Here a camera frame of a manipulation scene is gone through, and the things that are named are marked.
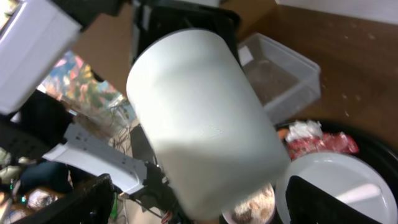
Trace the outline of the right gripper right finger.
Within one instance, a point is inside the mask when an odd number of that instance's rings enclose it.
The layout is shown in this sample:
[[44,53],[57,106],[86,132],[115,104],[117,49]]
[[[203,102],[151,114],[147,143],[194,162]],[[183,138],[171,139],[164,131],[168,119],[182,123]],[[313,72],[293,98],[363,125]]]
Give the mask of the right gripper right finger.
[[296,175],[285,198],[291,224],[380,224]]

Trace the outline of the round black tray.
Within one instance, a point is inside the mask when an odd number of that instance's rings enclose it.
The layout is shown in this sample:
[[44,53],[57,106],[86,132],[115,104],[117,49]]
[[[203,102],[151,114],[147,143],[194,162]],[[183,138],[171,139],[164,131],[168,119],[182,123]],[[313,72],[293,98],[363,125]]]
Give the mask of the round black tray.
[[[322,125],[323,133],[345,133],[351,136],[357,143],[359,152],[357,154],[344,155],[360,159],[378,172],[386,180],[387,184],[392,187],[392,193],[397,203],[397,153],[394,152],[394,149],[375,136],[360,129],[334,121],[321,120],[316,122]],[[280,124],[278,128],[289,128],[292,123],[294,122]],[[379,188],[371,184],[364,185],[361,188],[353,189],[346,196],[357,201],[370,197],[370,192],[377,195]]]

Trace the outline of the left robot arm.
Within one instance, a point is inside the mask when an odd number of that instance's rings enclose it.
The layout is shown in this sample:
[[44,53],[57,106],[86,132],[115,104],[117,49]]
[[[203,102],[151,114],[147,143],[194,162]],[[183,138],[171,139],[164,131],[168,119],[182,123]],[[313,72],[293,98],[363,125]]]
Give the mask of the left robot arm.
[[84,26],[76,7],[22,1],[1,30],[1,147],[14,156],[46,159],[92,175],[109,174],[131,195],[144,187],[147,167],[72,121],[63,105],[38,90]]

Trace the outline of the crumpled white tissue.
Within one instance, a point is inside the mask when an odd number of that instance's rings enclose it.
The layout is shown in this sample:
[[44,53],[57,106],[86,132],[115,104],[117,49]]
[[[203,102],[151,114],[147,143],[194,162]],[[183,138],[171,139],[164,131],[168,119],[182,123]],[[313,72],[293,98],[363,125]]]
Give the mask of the crumpled white tissue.
[[289,125],[289,131],[285,137],[287,142],[304,138],[322,138],[322,125],[312,120],[296,121]]

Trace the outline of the pink bowl with food scraps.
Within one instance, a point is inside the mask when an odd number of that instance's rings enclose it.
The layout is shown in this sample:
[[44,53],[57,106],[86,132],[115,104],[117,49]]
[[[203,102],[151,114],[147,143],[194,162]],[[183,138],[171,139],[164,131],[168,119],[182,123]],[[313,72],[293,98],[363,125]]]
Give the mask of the pink bowl with food scraps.
[[222,216],[229,224],[267,224],[274,214],[275,193],[272,185],[267,184]]

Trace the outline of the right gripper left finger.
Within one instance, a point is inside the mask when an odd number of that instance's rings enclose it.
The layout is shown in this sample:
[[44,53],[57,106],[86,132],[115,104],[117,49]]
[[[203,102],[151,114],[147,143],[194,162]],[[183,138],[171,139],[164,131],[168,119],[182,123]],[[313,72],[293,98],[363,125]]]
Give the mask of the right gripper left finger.
[[107,224],[114,193],[110,175],[102,174],[16,224]]

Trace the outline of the orange carrot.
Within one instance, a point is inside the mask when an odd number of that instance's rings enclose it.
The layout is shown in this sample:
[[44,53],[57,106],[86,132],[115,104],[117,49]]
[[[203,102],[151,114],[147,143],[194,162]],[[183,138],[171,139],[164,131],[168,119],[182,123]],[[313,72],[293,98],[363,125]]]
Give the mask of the orange carrot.
[[280,129],[277,131],[278,137],[281,141],[285,141],[289,133],[290,133],[289,129]]

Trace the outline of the clear plastic bin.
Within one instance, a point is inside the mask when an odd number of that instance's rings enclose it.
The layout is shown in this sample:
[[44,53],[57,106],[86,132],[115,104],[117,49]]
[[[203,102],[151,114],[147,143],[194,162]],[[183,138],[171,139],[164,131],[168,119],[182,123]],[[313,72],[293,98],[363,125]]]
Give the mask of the clear plastic bin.
[[290,119],[320,98],[321,69],[302,54],[259,33],[242,41],[238,54],[272,123]]

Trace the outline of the red snack wrapper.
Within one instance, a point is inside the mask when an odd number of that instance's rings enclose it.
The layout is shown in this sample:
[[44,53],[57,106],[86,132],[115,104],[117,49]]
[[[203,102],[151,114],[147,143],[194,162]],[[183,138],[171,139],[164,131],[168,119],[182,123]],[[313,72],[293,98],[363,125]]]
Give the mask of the red snack wrapper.
[[357,154],[359,147],[355,140],[345,133],[323,133],[321,138],[302,138],[286,144],[292,161],[307,154],[331,152]]

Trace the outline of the white cup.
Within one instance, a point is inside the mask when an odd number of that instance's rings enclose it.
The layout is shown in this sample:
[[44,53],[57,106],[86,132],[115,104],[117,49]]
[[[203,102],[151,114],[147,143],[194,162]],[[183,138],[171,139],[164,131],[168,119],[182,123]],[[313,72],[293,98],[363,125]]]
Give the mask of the white cup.
[[276,181],[290,157],[217,34],[174,32],[135,61],[127,97],[188,217],[211,220]]

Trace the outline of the grey plate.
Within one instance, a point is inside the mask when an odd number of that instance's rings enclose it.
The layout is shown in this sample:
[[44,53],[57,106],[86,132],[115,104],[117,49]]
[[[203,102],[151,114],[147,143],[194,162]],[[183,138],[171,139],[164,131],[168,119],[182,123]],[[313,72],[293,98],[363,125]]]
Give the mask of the grey plate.
[[[290,222],[285,192],[289,179],[297,175],[326,193],[342,199],[351,208],[380,223],[397,223],[397,203],[392,187],[371,166],[353,156],[320,152],[294,160],[275,187],[275,204],[282,223]],[[364,185],[379,188],[378,194],[354,201],[346,195]]]

